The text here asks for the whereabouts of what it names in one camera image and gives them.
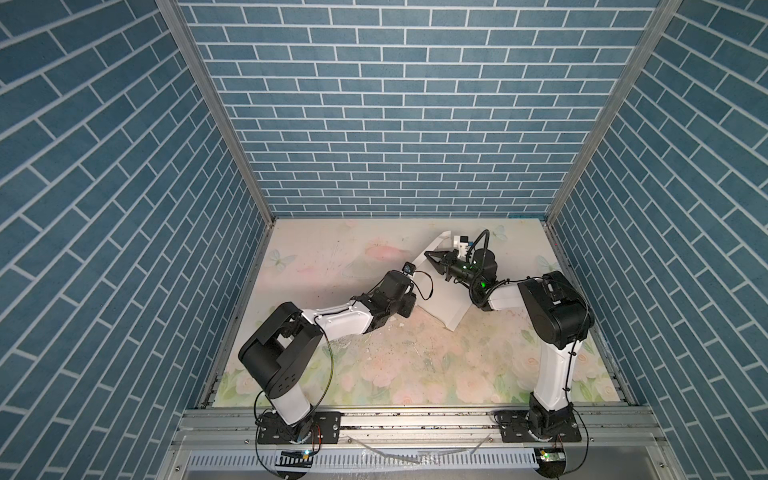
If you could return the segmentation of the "white paper box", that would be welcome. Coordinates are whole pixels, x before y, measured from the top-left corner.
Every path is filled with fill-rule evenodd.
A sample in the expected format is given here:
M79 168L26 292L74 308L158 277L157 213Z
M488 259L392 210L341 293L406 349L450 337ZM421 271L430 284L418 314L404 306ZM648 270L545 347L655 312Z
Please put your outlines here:
M453 235L450 230L439 234L415 258L414 264L419 270L413 277L422 294L417 293L416 305L441 321L451 331L455 331L459 323L472 306L464 286L446 281L428 261L425 253L432 250L448 250L453 247Z

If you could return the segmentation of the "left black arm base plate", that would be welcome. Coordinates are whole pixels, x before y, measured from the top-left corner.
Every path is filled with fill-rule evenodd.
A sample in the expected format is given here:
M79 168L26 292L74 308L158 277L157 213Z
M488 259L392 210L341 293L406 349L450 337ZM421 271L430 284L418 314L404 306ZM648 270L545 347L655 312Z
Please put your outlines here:
M257 441L266 445L337 444L341 418L339 411L318 411L288 425L278 413L266 411L259 417Z

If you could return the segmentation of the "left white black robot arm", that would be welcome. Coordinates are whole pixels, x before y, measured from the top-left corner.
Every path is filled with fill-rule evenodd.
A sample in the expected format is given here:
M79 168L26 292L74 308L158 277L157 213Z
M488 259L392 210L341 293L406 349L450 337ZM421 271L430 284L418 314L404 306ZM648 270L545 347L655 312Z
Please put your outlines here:
M399 315L410 316L420 292L414 264L387 272L369 291L343 305L301 309L279 305L241 346L238 360L273 407L264 415L267 430L288 443L303 443L313 425L318 402L310 402L299 385L322 341L369 334Z

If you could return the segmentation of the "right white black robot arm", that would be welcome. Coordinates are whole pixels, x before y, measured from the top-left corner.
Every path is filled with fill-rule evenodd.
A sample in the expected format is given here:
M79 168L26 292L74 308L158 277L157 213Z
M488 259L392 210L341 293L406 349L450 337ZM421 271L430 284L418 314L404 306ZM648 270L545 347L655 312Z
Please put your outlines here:
M424 256L445 280L465 286L475 307L483 311L525 307L541 344L538 379L526 416L528 432L539 441L553 441L576 431L573 371L594 324L581 293L558 270L500 280L495 254L488 249L431 250Z

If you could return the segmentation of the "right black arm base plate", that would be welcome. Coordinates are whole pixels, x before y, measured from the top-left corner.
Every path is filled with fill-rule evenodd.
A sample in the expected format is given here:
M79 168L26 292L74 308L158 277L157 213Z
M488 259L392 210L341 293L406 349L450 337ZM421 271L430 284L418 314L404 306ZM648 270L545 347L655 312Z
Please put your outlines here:
M496 410L491 415L504 443L578 443L582 434L573 409Z

